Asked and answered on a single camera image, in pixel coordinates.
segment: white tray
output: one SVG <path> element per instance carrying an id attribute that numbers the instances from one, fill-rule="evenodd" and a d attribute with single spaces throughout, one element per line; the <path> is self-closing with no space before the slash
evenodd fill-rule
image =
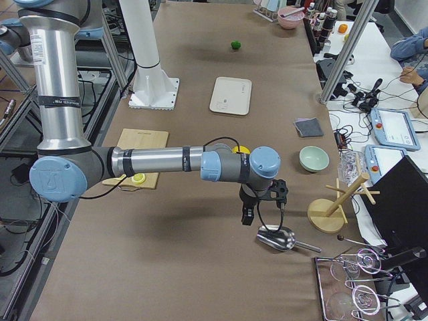
<path id="1" fill-rule="evenodd" d="M 224 114 L 246 115 L 249 112 L 251 80 L 218 77 L 209 109 Z"/>

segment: green bowl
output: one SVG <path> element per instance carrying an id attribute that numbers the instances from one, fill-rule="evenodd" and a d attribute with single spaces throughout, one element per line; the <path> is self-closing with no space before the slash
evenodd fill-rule
<path id="1" fill-rule="evenodd" d="M 330 162 L 327 153 L 316 146 L 307 146 L 302 148 L 299 154 L 299 159 L 303 168 L 312 173 L 322 171 Z"/>

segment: lemon slice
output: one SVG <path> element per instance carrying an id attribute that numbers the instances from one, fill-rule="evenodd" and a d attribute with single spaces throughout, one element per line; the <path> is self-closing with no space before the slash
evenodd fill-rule
<path id="1" fill-rule="evenodd" d="M 131 177 L 131 181 L 134 184 L 143 184 L 146 180 L 146 175 L 144 173 L 136 173 L 133 177 Z"/>

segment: white table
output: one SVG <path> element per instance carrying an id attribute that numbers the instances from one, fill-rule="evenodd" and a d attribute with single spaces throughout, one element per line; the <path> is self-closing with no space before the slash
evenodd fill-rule
<path id="1" fill-rule="evenodd" d="M 353 25 L 353 22 L 344 22 L 337 21 L 336 29 L 341 23 L 348 25 L 348 30 L 346 33 L 349 33 L 350 28 Z M 339 34 L 337 31 L 332 33 L 329 37 L 331 41 L 331 47 L 329 50 L 330 54 L 339 54 L 342 46 L 344 44 L 344 35 Z M 412 85 L 404 84 L 399 81 L 398 77 L 401 73 L 401 66 L 399 63 L 390 57 L 390 48 L 383 38 L 382 34 L 378 30 L 375 23 L 368 23 L 366 29 L 361 35 L 359 42 L 357 43 L 353 55 L 355 58 L 355 63 L 348 65 L 345 69 L 354 76 L 352 80 L 358 84 L 360 87 L 359 90 L 369 91 L 372 89 L 375 82 L 382 78 L 383 82 L 379 89 L 385 92 L 381 92 L 379 96 L 379 105 L 380 108 L 390 108 L 402 110 L 406 108 L 414 107 L 413 103 L 418 98 L 416 91 L 413 89 Z M 321 51 L 319 54 L 314 56 L 314 61 L 323 59 L 324 51 Z M 329 101 L 327 103 L 327 108 L 330 111 L 330 120 L 332 123 L 333 130 L 341 128 L 344 125 L 352 125 L 354 131 L 356 131 L 352 136 L 353 142 L 350 147 L 353 150 L 360 152 L 364 151 L 364 148 L 368 144 L 378 144 L 374 134 L 370 136 L 365 136 L 368 134 L 368 129 L 364 128 L 365 125 L 362 122 L 368 123 L 369 119 L 363 119 L 363 114 L 355 113 L 345 113 L 344 104 L 352 100 L 354 95 L 349 94 L 347 97 L 342 100 Z M 351 104 L 345 105 L 347 108 L 352 108 Z M 418 121 L 428 124 L 426 119 L 417 119 Z M 420 122 L 413 122 L 415 130 L 427 130 L 427 125 Z M 421 150 L 417 152 L 409 152 L 409 156 L 415 162 L 415 164 L 424 172 L 428 172 L 428 134 L 418 134 L 417 135 L 419 142 L 421 143 Z M 371 217 L 368 214 L 364 203 L 360 197 L 355 197 L 357 200 L 360 211 L 357 214 L 358 226 L 360 227 L 361 235 L 371 244 L 379 245 L 382 244 L 380 235 L 376 232 L 375 227 L 372 223 Z M 410 298 L 415 296 L 416 290 L 411 285 L 410 288 L 405 290 L 395 292 L 393 294 L 394 298 L 399 299 L 403 303 L 407 302 Z M 409 313 L 404 307 L 390 309 L 391 314 L 394 317 L 394 320 L 402 320 L 404 317 L 408 316 Z"/>

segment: yellow lid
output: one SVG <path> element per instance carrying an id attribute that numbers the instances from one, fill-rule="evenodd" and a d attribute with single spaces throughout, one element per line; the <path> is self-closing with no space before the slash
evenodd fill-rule
<path id="1" fill-rule="evenodd" d="M 242 146 L 242 145 L 239 145 L 239 147 L 240 147 L 240 149 L 239 149 L 240 152 L 244 152 L 245 154 L 249 154 L 250 153 L 250 151 L 249 151 L 249 149 L 247 147 Z M 232 148 L 232 152 L 237 152 L 237 151 L 238 151 L 238 146 L 235 146 L 235 147 Z"/>

